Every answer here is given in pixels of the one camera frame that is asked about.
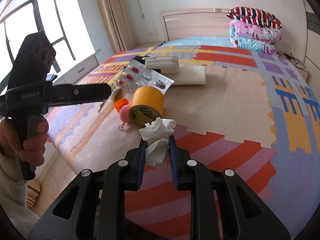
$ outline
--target wooden board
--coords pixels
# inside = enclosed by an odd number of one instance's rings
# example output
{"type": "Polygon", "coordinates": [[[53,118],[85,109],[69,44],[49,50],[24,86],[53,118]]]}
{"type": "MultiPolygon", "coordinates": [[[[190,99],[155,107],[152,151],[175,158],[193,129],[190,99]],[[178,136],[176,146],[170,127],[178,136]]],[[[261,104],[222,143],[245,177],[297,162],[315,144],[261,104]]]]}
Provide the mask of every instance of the wooden board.
{"type": "Polygon", "coordinates": [[[227,9],[185,9],[160,14],[166,42],[197,36],[229,37],[227,9]]]}
{"type": "Polygon", "coordinates": [[[40,192],[40,183],[36,179],[29,180],[28,186],[35,189],[36,191],[40,192]]]}
{"type": "Polygon", "coordinates": [[[32,205],[33,206],[33,202],[27,199],[27,204],[32,205]]]}
{"type": "Polygon", "coordinates": [[[31,188],[31,187],[28,187],[28,194],[37,197],[37,196],[38,196],[38,191],[34,190],[34,189],[31,188]]]}
{"type": "Polygon", "coordinates": [[[36,202],[36,199],[35,198],[32,198],[32,197],[30,197],[29,195],[27,196],[27,200],[29,200],[29,201],[31,201],[31,202],[36,202]]]}
{"type": "Polygon", "coordinates": [[[33,195],[32,193],[28,192],[28,196],[33,197],[33,198],[37,198],[38,195],[33,195]]]}

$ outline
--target white wall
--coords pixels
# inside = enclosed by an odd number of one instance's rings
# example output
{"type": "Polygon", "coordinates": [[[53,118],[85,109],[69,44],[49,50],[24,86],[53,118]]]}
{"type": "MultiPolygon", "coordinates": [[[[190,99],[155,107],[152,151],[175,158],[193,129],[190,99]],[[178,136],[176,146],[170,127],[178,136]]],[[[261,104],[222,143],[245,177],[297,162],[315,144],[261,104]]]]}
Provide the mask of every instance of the white wall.
{"type": "Polygon", "coordinates": [[[101,18],[98,2],[97,0],[78,0],[78,3],[92,45],[96,51],[101,49],[97,54],[97,59],[101,64],[114,53],[101,18]]]}
{"type": "Polygon", "coordinates": [[[125,0],[139,43],[164,41],[159,13],[188,8],[234,8],[247,6],[263,9],[282,22],[283,40],[277,45],[304,59],[306,15],[303,0],[140,0],[145,19],[141,18],[138,0],[125,0]]]}
{"type": "Polygon", "coordinates": [[[308,30],[308,44],[306,60],[304,62],[306,68],[309,71],[310,77],[308,78],[308,85],[313,91],[316,99],[320,102],[320,35],[308,30]]]}

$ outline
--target white sleeve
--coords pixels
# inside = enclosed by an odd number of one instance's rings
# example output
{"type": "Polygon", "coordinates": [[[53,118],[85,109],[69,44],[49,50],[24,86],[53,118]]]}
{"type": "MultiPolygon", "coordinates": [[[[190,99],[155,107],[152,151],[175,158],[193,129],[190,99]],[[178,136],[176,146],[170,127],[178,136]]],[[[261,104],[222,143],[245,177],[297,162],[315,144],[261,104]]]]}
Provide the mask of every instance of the white sleeve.
{"type": "Polygon", "coordinates": [[[17,169],[14,158],[0,153],[0,192],[17,204],[26,207],[27,182],[17,169]]]}
{"type": "Polygon", "coordinates": [[[0,203],[17,230],[27,239],[39,217],[27,209],[27,182],[15,159],[0,153],[0,203]]]}

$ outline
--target window frame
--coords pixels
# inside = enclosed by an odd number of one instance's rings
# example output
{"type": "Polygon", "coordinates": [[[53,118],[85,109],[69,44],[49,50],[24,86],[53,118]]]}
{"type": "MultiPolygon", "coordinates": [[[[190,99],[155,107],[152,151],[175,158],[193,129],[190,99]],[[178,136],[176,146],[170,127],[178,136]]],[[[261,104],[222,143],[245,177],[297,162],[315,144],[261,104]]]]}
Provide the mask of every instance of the window frame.
{"type": "MultiPolygon", "coordinates": [[[[72,49],[70,47],[70,44],[69,44],[69,41],[68,41],[68,38],[66,37],[66,33],[63,29],[63,26],[62,26],[62,23],[61,23],[61,19],[60,19],[60,15],[59,15],[59,11],[58,11],[58,7],[57,7],[57,2],[56,0],[53,0],[54,1],[54,7],[56,9],[56,13],[57,13],[57,17],[58,17],[58,22],[59,22],[59,25],[60,25],[60,28],[61,28],[61,31],[62,31],[62,37],[57,39],[56,41],[52,42],[51,44],[52,45],[55,45],[63,40],[65,40],[67,46],[68,46],[68,49],[70,51],[70,54],[73,58],[73,60],[76,60],[73,52],[72,52],[72,49]]],[[[11,62],[12,62],[12,65],[14,63],[14,59],[13,59],[13,55],[12,55],[12,52],[11,52],[11,48],[10,48],[10,44],[9,44],[9,40],[8,40],[8,36],[7,36],[7,31],[6,31],[6,26],[5,26],[5,20],[11,16],[12,14],[14,14],[15,12],[17,12],[18,10],[20,10],[21,8],[25,7],[26,5],[32,3],[33,5],[33,16],[35,18],[35,21],[36,21],[36,26],[37,26],[37,29],[38,29],[38,32],[39,31],[43,31],[45,33],[45,30],[44,30],[44,27],[43,27],[43,24],[42,24],[42,20],[41,20],[41,16],[40,16],[40,11],[39,11],[39,5],[38,5],[38,0],[28,0],[26,1],[25,3],[23,3],[22,5],[18,6],[17,8],[15,8],[13,11],[11,11],[10,13],[8,13],[5,17],[3,17],[0,21],[0,23],[4,23],[4,34],[5,34],[5,40],[6,40],[6,44],[7,44],[7,50],[8,50],[8,53],[9,53],[9,57],[11,59],[11,62]]],[[[59,73],[61,71],[60,67],[59,67],[59,64],[58,62],[56,61],[56,59],[54,59],[53,63],[52,63],[55,71],[57,73],[59,73]]],[[[5,87],[8,85],[8,81],[9,81],[9,77],[10,77],[10,72],[6,75],[6,77],[0,81],[0,92],[2,92],[5,87]]]]}

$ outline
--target pink ball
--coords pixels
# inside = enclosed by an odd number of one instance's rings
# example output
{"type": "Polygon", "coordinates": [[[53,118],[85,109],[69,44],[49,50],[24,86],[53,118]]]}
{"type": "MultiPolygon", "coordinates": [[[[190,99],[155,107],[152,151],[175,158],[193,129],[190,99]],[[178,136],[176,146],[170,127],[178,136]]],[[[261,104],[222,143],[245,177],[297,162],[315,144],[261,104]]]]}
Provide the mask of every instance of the pink ball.
{"type": "Polygon", "coordinates": [[[119,112],[120,120],[124,123],[131,122],[129,118],[129,109],[130,109],[130,105],[122,106],[120,109],[120,112],[119,112]]]}

